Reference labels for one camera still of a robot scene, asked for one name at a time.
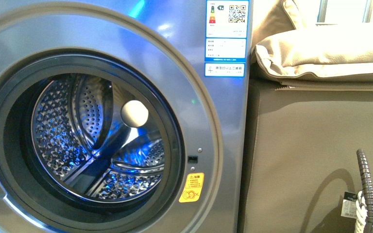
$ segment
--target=energy label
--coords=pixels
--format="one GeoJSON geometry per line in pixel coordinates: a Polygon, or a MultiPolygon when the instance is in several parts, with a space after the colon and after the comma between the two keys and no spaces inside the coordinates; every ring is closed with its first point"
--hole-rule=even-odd
{"type": "Polygon", "coordinates": [[[205,76],[244,77],[248,31],[247,0],[208,0],[205,76]]]}

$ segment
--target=wicker basket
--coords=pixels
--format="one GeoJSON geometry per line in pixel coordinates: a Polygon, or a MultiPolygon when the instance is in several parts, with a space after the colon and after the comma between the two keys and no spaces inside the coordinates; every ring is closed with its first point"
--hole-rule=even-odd
{"type": "Polygon", "coordinates": [[[362,191],[356,200],[355,233],[373,233],[373,182],[363,150],[357,151],[362,191]]]}

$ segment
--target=tag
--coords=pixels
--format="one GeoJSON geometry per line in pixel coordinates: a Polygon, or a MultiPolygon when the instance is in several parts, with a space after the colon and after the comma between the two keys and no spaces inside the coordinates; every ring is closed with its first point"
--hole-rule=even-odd
{"type": "Polygon", "coordinates": [[[342,217],[350,217],[350,218],[357,218],[356,217],[356,201],[357,197],[355,193],[345,192],[344,193],[344,200],[342,200],[342,210],[341,216],[342,217]]]}
{"type": "Polygon", "coordinates": [[[201,173],[190,173],[186,178],[186,183],[182,195],[179,198],[179,202],[194,202],[198,201],[201,196],[201,190],[203,186],[204,174],[201,173]]]}

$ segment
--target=silver washing machine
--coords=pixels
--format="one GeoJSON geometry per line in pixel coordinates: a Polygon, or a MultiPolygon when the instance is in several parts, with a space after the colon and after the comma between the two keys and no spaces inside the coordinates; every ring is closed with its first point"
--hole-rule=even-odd
{"type": "Polygon", "coordinates": [[[251,17],[0,0],[0,232],[235,232],[251,17]]]}

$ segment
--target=basket handle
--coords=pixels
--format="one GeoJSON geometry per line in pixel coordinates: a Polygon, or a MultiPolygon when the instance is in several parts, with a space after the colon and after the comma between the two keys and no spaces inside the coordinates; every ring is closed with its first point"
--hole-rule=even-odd
{"type": "Polygon", "coordinates": [[[361,149],[357,150],[356,156],[358,159],[359,173],[361,175],[362,194],[365,197],[365,205],[367,206],[364,233],[373,233],[373,180],[364,151],[361,149]]]}

